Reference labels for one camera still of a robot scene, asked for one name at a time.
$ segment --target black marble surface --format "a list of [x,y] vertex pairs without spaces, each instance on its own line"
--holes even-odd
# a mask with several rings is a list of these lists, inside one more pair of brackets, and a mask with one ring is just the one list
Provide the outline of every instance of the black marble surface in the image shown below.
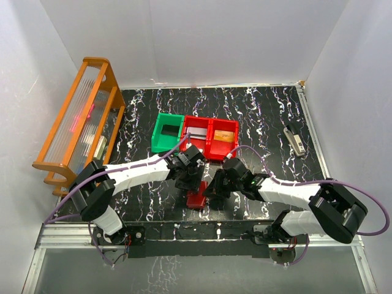
[[[151,137],[159,112],[232,119],[239,122],[239,144],[251,145],[280,179],[322,179],[322,170],[294,86],[140,89],[122,92],[127,105],[111,164],[152,156]],[[287,123],[300,131],[306,155],[297,158],[283,133]],[[250,151],[241,151],[248,168],[260,172],[262,164]],[[219,164],[207,164],[204,180],[210,182]],[[173,181],[148,183],[115,195],[112,207],[124,221],[219,221],[274,219],[287,206],[260,203],[233,193],[224,202],[207,202],[202,211],[186,207],[186,195]],[[75,213],[69,201],[58,216]]]

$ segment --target wire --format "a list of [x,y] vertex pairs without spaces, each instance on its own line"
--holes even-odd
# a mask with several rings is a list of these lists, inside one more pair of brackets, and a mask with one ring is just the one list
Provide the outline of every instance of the wire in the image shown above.
[[47,222],[47,224],[53,224],[53,223],[55,223],[55,222],[62,221],[63,219],[71,219],[71,218],[73,218],[73,217],[78,217],[78,216],[80,216],[80,214],[78,214],[78,213],[75,213],[75,214],[68,214],[67,216],[60,216],[60,217],[57,217],[56,219],[51,219],[51,220],[49,220],[49,221]]
[[286,248],[287,250],[292,250],[294,249],[296,246],[296,237],[294,236],[293,238],[290,239],[290,244],[288,245],[288,247]]
[[132,165],[132,166],[130,166],[130,167],[119,167],[119,168],[115,168],[114,170],[105,170],[105,171],[102,171],[102,172],[100,172],[100,173],[97,173],[97,174],[95,174],[95,175],[93,175],[93,176],[90,176],[89,178],[85,179],[85,180],[82,181],[79,185],[77,185],[75,188],[73,188],[73,189],[68,193],[68,195],[65,196],[65,197],[63,198],[63,200],[61,200],[61,202],[59,203],[59,205],[58,205],[58,206],[49,214],[49,216],[45,219],[45,222],[43,222],[43,224],[44,224],[44,225],[49,224],[49,221],[50,221],[51,218],[55,215],[55,213],[56,213],[60,208],[62,208],[62,206],[65,204],[65,202],[66,202],[69,198],[71,198],[71,197],[76,193],[76,191],[78,191],[80,188],[82,188],[85,184],[90,183],[92,180],[94,180],[94,179],[96,179],[96,178],[99,178],[100,176],[107,175],[107,174],[109,174],[109,173],[122,172],[122,171],[124,171],[124,170],[128,170],[128,169],[130,170],[130,169],[132,169],[132,168],[145,167],[145,166],[148,166],[148,165],[156,164],[156,163],[160,162],[161,160],[163,160],[163,159],[165,159],[165,158],[168,158],[173,152],[176,151],[176,149],[177,149],[182,143],[184,143],[184,142],[187,140],[187,138],[188,138],[189,136],[190,136],[190,133],[187,133],[187,134],[184,136],[184,138],[183,138],[176,146],[173,147],[173,149],[171,149],[171,150],[170,150],[169,152],[167,152],[165,155],[163,155],[162,157],[158,158],[157,160],[155,160],[155,161],[153,161],[153,162],[148,162],[148,163],[143,163],[143,164],[135,164],[135,165]]
[[295,265],[296,263],[300,262],[304,258],[308,247],[309,247],[309,235],[306,234],[306,244],[305,244],[304,251],[302,252],[301,256],[297,260],[294,260],[293,262],[289,263],[289,265]]
[[92,231],[91,231],[91,222],[88,222],[88,232],[90,233],[91,241],[92,241],[92,243],[94,244],[94,246],[96,247],[96,249],[97,249],[99,255],[103,258],[103,260],[105,260],[105,262],[106,262],[108,265],[110,265],[111,267],[114,267],[115,264],[114,264],[111,260],[109,260],[109,258],[107,258],[107,257],[105,256],[105,254],[104,254],[104,253],[101,251],[101,249],[99,248],[98,243],[97,243],[96,239],[94,238],[94,235],[92,234]]
[[361,194],[367,196],[368,198],[370,198],[371,200],[373,200],[373,202],[379,206],[379,208],[382,210],[382,212],[384,213],[384,216],[385,216],[385,225],[383,226],[383,228],[381,230],[378,230],[378,231],[375,231],[375,232],[370,232],[370,233],[357,232],[357,235],[361,235],[361,236],[377,236],[377,235],[381,235],[382,233],[384,233],[385,231],[388,230],[388,228],[390,226],[390,215],[388,214],[388,211],[386,210],[386,208],[382,205],[382,203],[378,199],[376,199],[374,196],[370,195],[366,191],[360,189],[359,187],[356,187],[356,186],[351,185],[349,183],[345,183],[345,182],[341,182],[341,181],[335,181],[335,180],[330,180],[330,179],[321,179],[321,180],[316,180],[316,181],[306,181],[306,182],[302,182],[302,183],[285,183],[285,182],[281,182],[277,178],[275,178],[273,172],[267,167],[267,164],[265,163],[264,158],[253,147],[250,147],[248,145],[240,145],[240,146],[234,148],[233,150],[231,150],[230,154],[233,154],[233,152],[235,152],[237,149],[240,149],[240,148],[248,148],[248,149],[252,150],[253,153],[255,153],[257,155],[257,157],[263,163],[268,176],[271,177],[271,179],[275,183],[277,183],[279,185],[292,187],[292,186],[305,186],[305,185],[311,185],[311,184],[338,184],[338,185],[342,185],[342,186],[345,186],[345,187],[348,187],[348,188],[351,188],[353,190],[358,191],[359,193],[361,193]]
[[127,255],[127,254],[126,254],[126,253],[123,253],[123,254],[119,255],[119,257],[117,257],[117,259],[113,262],[113,264],[115,265],[116,262],[118,262],[118,260],[119,260],[122,256],[124,256],[124,255]]

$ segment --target stapler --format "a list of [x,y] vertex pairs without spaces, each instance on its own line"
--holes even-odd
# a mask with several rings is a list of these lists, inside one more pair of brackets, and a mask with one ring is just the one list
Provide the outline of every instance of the stapler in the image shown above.
[[304,156],[305,155],[305,148],[302,144],[300,135],[293,124],[287,124],[283,130],[288,142],[291,144],[292,148],[294,149],[294,153],[297,156]]

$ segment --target aluminum frame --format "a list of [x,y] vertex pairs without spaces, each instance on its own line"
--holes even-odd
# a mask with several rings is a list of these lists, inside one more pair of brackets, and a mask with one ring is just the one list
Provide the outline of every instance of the aluminum frame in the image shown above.
[[[288,83],[288,84],[236,84],[236,85],[211,85],[211,86],[201,86],[201,87],[153,87],[146,89],[161,89],[161,88],[170,88],[170,89],[181,89],[181,88],[215,88],[215,87],[271,87],[271,86],[295,86],[296,91],[298,93],[298,97],[300,98],[301,107],[303,109],[305,119],[311,134],[311,138],[314,144],[314,148],[318,157],[318,161],[320,162],[320,166],[322,168],[322,173],[324,177],[330,177],[328,168],[326,166],[326,162],[322,153],[322,149],[320,147],[319,139],[317,138],[317,134],[309,113],[309,108],[307,106],[307,100],[304,95],[303,88],[299,83]],[[318,236],[313,235],[309,237],[310,244],[309,247],[327,247],[327,246],[350,246],[353,251],[353,255],[356,261],[356,265],[358,268],[358,272],[361,276],[361,280],[363,283],[363,287],[367,294],[378,294],[377,287],[375,286],[374,279],[372,277],[372,273],[370,271],[370,267],[368,261],[366,259],[364,253],[364,246],[361,239],[361,236],[356,236],[351,244],[342,244],[339,243],[329,236]],[[285,247],[286,245],[282,244],[270,244],[270,247]],[[88,232],[87,224],[53,224],[45,226],[39,235],[39,239],[36,244],[36,251],[34,253],[31,266],[29,269],[28,276],[26,278],[26,282],[23,287],[23,294],[33,294],[40,271],[42,269],[43,261],[45,259],[46,249],[95,249],[94,246],[91,245],[91,237]],[[101,246],[101,249],[123,249],[123,246]]]

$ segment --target red block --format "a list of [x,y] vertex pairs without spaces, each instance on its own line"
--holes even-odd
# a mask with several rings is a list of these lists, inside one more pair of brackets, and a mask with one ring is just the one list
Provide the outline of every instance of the red block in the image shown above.
[[207,189],[208,182],[202,181],[198,193],[188,191],[186,194],[188,199],[186,201],[186,206],[190,209],[203,209],[206,205],[206,197],[203,196],[203,192]]

